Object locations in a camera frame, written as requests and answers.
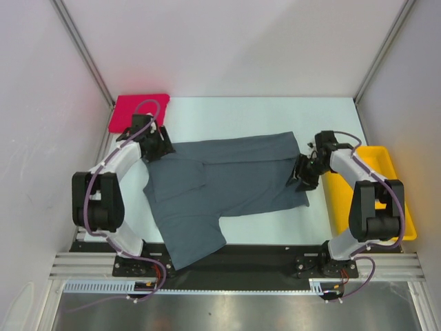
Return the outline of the grey t-shirt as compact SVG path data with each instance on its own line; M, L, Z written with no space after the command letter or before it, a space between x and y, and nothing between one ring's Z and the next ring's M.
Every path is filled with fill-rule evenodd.
M176 270L226 245L221 217L308 206L288 181L300 154L292 132L177 143L146 163L143 191Z

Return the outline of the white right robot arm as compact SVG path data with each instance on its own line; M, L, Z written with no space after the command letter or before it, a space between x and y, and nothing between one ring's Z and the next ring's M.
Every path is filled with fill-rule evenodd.
M318 187L322 175L332 172L353 190L348 229L322 244L312 266L313 274L326 278L342 275L356 255L369 248L396 248L405 232L403 183L376 172L359 157L358 146L339 142L336 134L333 130L316 134L311 154L297 157L286 182L298 192L308 192Z

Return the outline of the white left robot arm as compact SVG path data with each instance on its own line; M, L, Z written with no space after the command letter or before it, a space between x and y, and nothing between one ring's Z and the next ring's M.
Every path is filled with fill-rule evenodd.
M86 172L72 176L72 220L92 237L104 239L118 257L139 276L152 267L166 276L166 267L143 253L144 240L125 218L120 181L140 160L158 161L173 151L166 129L155 114L133 114L131 126L123 131L113 150Z

